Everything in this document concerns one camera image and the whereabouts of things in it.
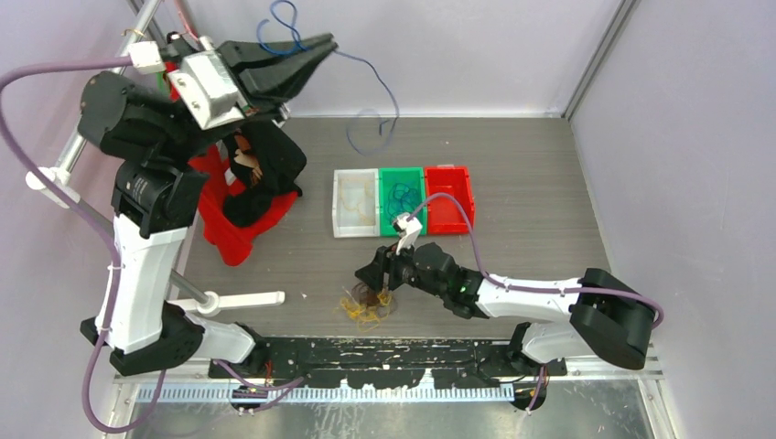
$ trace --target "black cloth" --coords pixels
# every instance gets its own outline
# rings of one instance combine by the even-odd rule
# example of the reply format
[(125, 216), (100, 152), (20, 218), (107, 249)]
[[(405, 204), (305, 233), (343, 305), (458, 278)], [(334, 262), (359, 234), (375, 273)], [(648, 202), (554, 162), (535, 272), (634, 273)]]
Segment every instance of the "black cloth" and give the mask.
[(307, 156), (274, 123), (246, 123), (223, 142), (230, 170), (245, 185), (243, 193), (224, 200), (223, 214), (232, 224), (254, 224), (270, 209), (276, 196), (289, 192), (302, 196), (294, 180), (307, 165)]

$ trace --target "wood grain surface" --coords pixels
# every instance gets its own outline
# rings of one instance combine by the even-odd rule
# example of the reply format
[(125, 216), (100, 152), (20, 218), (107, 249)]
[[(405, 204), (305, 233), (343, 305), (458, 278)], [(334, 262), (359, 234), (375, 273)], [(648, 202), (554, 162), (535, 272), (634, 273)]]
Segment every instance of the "wood grain surface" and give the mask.
[[(404, 286), (398, 309), (379, 327), (360, 332), (339, 309), (353, 272), (372, 260), (389, 238), (334, 239), (331, 229), (335, 169), (467, 166), (477, 206), (476, 233), (486, 269), (528, 279), (581, 276), (608, 268), (590, 206), (574, 138), (560, 119), (402, 119), (381, 153), (356, 154), (347, 142), (348, 119), (292, 119), (286, 132), (307, 154), (297, 183), (304, 189), (283, 221), (260, 235), (253, 254), (228, 267), (215, 247), (195, 234), (185, 275), (219, 294), (282, 290), (283, 305), (223, 312), (216, 320), (244, 322), (263, 335), (370, 337), (504, 337), (519, 320), (464, 320), (440, 300)], [(353, 127), (364, 148), (374, 147), (376, 122)], [(459, 264), (476, 268), (467, 236), (425, 236)]]

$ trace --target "robotic arm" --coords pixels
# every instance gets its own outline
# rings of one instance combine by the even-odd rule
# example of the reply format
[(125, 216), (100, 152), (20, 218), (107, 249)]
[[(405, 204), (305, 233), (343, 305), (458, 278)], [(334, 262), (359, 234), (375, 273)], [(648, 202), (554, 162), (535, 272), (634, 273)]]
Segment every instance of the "robotic arm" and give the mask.
[(590, 268), (581, 278), (530, 281), (490, 275), (457, 265), (435, 243), (414, 247), (418, 219), (401, 215), (394, 227), (401, 239), (380, 247), (356, 277), (373, 291), (402, 284), (442, 299), (463, 318), (522, 317), (508, 353), (512, 365), (535, 374), (539, 365), (557, 359), (595, 354), (624, 369), (643, 369), (655, 311), (642, 302), (608, 294), (580, 293), (584, 287), (635, 293), (604, 270)]
[[(111, 363), (129, 376), (174, 368), (192, 357), (223, 359), (239, 373), (255, 375), (267, 353), (249, 327), (212, 322), (165, 302), (167, 279), (209, 177), (188, 161), (245, 123), (279, 129), (275, 125), (287, 117), (285, 102), (301, 92), (337, 44), (332, 35), (313, 37), (301, 42), (304, 51), (284, 56), (257, 43), (227, 41), (214, 48), (207, 37), (200, 39), (204, 50), (180, 37), (161, 50), (154, 42), (137, 44), (130, 53), (141, 72), (161, 71), (163, 61), (179, 65), (169, 77), (181, 99), (173, 102), (161, 91), (103, 71), (84, 87), (78, 126), (103, 153), (124, 160), (111, 203), (122, 256), (106, 340)], [(269, 47), (284, 51), (295, 44)], [(81, 323), (92, 344), (106, 306), (107, 297), (100, 314)]]

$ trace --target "wall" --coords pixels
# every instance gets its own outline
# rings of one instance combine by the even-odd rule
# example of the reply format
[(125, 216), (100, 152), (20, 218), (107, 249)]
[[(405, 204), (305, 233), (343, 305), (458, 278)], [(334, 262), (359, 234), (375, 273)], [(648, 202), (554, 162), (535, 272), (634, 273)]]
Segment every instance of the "wall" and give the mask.
[[(126, 2), (3, 2), (0, 70), (34, 62), (112, 56), (134, 22)], [(93, 72), (12, 84), (3, 108), (20, 143), (54, 164), (77, 121), (81, 88)], [(92, 351), (79, 333), (105, 291), (107, 251), (74, 214), (31, 192), (25, 171), (0, 141), (0, 437), (97, 437), (81, 412), (81, 377)], [(104, 213), (117, 164), (88, 145), (73, 186)], [(105, 415), (112, 368), (103, 358), (92, 387)]]
[(613, 269), (692, 438), (771, 437), (776, 4), (641, 2), (573, 118)]
[[(199, 32), (216, 43), (255, 41), (257, 23), (271, 18), (270, 0), (188, 3)], [(372, 61), (405, 115), (562, 112), (618, 4), (296, 1), (302, 37), (331, 32), (343, 51)], [(277, 10), (290, 17), (287, 5)], [(265, 40), (290, 39), (274, 21), (264, 32)], [(295, 115), (351, 115), (364, 108), (393, 113), (369, 68), (341, 57), (328, 59), (291, 103)]]

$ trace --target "red cloth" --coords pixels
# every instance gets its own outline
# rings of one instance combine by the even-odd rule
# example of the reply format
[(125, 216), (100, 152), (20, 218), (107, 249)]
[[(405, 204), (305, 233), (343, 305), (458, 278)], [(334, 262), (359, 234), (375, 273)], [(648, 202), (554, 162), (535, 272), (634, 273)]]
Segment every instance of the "red cloth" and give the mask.
[[(167, 71), (176, 70), (175, 63), (165, 63)], [(178, 99), (178, 91), (170, 86), (170, 98)], [(210, 178), (199, 196), (199, 214), (205, 223), (203, 236), (215, 245), (224, 263), (230, 266), (240, 265), (248, 258), (253, 249), (256, 236), (272, 229), (291, 209), (296, 201), (296, 192), (275, 197), (270, 209), (250, 227), (240, 228), (223, 216), (223, 202), (227, 194), (237, 195), (245, 190), (240, 180), (226, 184), (224, 172), (229, 169), (229, 160), (221, 160), (218, 148), (212, 145), (203, 157), (189, 160), (189, 165), (200, 172), (210, 174)]]

